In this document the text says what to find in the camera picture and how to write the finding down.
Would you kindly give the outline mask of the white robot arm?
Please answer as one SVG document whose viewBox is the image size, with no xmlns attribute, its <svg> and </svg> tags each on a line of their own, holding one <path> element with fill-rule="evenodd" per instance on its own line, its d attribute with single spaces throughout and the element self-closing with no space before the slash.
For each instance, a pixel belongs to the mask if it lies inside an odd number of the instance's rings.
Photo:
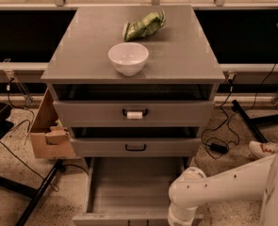
<svg viewBox="0 0 278 226">
<path fill-rule="evenodd" d="M 185 169 L 169 188 L 170 226 L 192 226 L 197 208 L 223 201 L 262 201 L 259 226 L 278 226 L 278 153 L 207 177 Z"/>
</svg>

